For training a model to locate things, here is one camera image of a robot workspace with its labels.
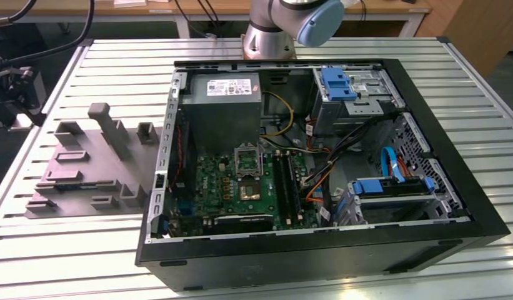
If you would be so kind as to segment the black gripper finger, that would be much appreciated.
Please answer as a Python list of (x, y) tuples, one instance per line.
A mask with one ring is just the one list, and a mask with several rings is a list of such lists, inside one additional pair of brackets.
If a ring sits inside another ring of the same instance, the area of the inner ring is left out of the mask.
[(40, 71), (31, 66), (12, 69), (9, 95), (12, 104), (34, 125), (43, 126), (46, 114), (42, 112), (46, 101), (46, 88)]
[(0, 101), (0, 128), (9, 129), (15, 122), (15, 114)]

